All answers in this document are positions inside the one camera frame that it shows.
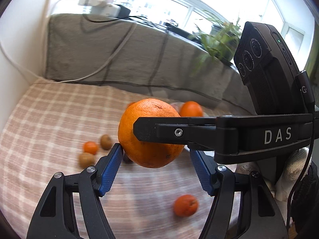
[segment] gray fabric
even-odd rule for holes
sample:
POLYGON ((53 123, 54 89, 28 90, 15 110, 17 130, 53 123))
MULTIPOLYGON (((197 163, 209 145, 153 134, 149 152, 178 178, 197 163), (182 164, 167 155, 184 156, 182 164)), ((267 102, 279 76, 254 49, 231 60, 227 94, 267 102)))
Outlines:
MULTIPOLYGON (((131 26, 131 21, 124 20, 91 23, 82 15, 53 15, 48 26, 46 78, 71 80, 92 73, 105 63, 131 26)), ((111 64, 79 83, 162 93, 179 101, 200 99, 210 108, 223 101, 254 114, 248 89, 233 68, 208 59, 194 74, 196 59, 202 53, 206 52, 174 34, 138 24, 111 64)))

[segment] metal screw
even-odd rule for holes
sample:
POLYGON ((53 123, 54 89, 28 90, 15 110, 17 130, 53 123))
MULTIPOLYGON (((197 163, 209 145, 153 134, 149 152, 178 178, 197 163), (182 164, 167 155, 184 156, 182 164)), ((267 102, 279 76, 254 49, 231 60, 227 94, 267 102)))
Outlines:
POLYGON ((224 166, 224 165, 219 165, 219 166, 217 167, 217 169, 218 169, 218 171, 220 171, 220 172, 224 172, 224 171, 227 170, 226 166, 224 166))
POLYGON ((87 168, 87 172, 94 172, 95 171, 95 167, 94 166, 90 166, 87 168))
POLYGON ((62 172, 56 172, 54 174, 54 178, 60 178, 62 176, 62 172))
POLYGON ((253 177, 255 177, 255 178, 258 178, 258 177, 260 176, 259 172, 257 172, 257 171, 252 171, 252 172, 251 172, 251 175, 252 175, 253 177))
POLYGON ((175 136, 181 137, 183 135, 183 130, 181 130, 180 128, 176 128, 174 133, 175 136))

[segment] blue gripper pad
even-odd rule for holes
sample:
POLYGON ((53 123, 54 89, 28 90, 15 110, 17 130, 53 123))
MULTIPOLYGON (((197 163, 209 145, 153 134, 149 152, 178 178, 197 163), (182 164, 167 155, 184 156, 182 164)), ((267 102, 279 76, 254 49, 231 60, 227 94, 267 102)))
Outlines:
POLYGON ((110 191, 122 159, 123 149, 121 146, 119 146, 111 156, 111 159, 109 160, 103 174, 101 175, 101 185, 98 189, 100 197, 103 197, 106 192, 110 191))
POLYGON ((195 168, 197 176, 199 178, 200 184, 204 191, 208 193, 208 195, 212 196, 213 187, 212 187, 212 178, 211 174, 206 167, 201 155, 198 151, 191 150, 190 151, 190 159, 192 160, 192 164, 195 168))

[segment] potted plant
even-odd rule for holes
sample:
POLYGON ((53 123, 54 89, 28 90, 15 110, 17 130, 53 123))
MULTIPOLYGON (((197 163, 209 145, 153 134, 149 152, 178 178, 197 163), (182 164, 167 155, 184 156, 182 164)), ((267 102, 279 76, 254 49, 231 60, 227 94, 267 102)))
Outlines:
POLYGON ((198 32, 193 33, 194 36, 200 39, 203 49, 208 52, 208 54, 202 54, 198 58, 196 71, 208 57, 211 57, 212 59, 217 58, 226 65, 230 65, 230 60, 232 60, 235 55, 242 32, 240 25, 238 24, 240 20, 239 17, 236 24, 233 24, 230 22, 222 22, 208 11, 205 11, 205 13, 208 15, 206 19, 213 25, 209 34, 203 32, 198 26, 198 32))

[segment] small orange fruit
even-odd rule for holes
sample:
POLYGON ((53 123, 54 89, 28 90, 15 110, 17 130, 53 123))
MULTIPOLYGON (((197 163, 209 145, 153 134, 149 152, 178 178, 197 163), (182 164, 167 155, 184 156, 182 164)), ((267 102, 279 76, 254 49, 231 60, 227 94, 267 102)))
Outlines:
POLYGON ((184 145, 141 142, 133 134, 133 124, 139 117, 179 117, 166 102, 145 99, 128 107, 120 120, 118 139, 127 156, 135 163, 148 168, 160 168, 173 161, 184 145))
POLYGON ((179 112, 181 117, 202 117, 203 109, 197 102, 185 102, 179 112))
POLYGON ((130 102, 129 104, 127 104, 126 108, 130 107, 131 105, 133 105, 135 102, 130 102))
POLYGON ((95 142, 88 141, 83 145, 83 152, 90 153, 92 155, 96 155, 98 151, 98 145, 95 142))
POLYGON ((198 201, 193 195, 183 195, 176 199, 174 203, 174 213, 179 217, 190 217, 195 214, 198 208, 198 201))

